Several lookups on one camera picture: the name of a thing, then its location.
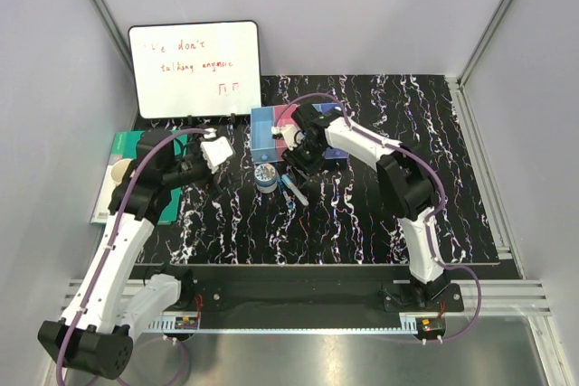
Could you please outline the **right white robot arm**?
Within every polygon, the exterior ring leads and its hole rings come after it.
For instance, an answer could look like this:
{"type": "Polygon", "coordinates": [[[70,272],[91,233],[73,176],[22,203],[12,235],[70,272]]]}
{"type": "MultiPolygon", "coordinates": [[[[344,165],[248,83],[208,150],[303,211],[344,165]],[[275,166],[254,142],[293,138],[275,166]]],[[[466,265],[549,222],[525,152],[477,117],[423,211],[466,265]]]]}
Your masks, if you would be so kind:
{"type": "Polygon", "coordinates": [[[450,284],[435,235],[435,214],[445,204],[438,175],[417,146],[380,136],[350,120],[342,108],[326,113],[298,105],[293,122],[274,121],[271,135],[285,142],[282,159],[302,177],[317,172],[329,148],[338,148],[373,169],[384,207],[402,226],[409,254],[412,303],[421,310],[440,304],[450,284]]]}

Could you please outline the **light blue bin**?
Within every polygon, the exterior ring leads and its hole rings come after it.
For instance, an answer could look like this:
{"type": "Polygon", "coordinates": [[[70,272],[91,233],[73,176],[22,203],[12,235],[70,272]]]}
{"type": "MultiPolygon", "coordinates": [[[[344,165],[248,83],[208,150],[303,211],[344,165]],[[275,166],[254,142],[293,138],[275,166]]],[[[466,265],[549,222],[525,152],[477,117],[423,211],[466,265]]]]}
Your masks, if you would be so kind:
{"type": "Polygon", "coordinates": [[[274,121],[274,108],[253,108],[251,112],[251,155],[255,165],[280,161],[276,140],[271,128],[274,121]]]}

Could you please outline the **pink bin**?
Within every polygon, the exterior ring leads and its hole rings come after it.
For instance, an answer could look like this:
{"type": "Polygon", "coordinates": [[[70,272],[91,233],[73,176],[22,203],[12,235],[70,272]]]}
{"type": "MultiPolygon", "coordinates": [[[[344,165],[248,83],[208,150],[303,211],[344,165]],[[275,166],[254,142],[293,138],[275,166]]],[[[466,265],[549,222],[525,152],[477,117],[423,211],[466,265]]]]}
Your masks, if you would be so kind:
{"type": "MultiPolygon", "coordinates": [[[[289,105],[288,108],[286,108],[285,106],[275,106],[274,107],[274,120],[277,122],[275,127],[283,126],[286,124],[293,124],[296,126],[297,124],[295,123],[295,121],[291,117],[296,108],[297,108],[296,104],[289,105]]],[[[286,149],[286,147],[284,146],[284,143],[282,141],[274,140],[274,142],[275,142],[276,150],[279,153],[282,153],[286,149]]]]}

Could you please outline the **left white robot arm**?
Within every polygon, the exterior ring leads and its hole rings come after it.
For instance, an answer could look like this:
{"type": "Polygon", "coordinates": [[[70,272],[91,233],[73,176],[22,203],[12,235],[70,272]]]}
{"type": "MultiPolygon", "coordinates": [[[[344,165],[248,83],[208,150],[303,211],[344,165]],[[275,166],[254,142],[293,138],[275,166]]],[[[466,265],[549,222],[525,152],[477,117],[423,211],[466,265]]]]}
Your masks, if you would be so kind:
{"type": "Polygon", "coordinates": [[[141,134],[135,152],[114,188],[100,245],[80,288],[60,318],[44,321],[37,335],[55,363],[58,384],[69,370],[117,379],[147,327],[170,306],[184,310],[195,301],[192,275],[173,266],[154,274],[128,302],[121,298],[172,192],[210,183],[233,157],[233,147],[213,128],[152,129],[141,134]]]}

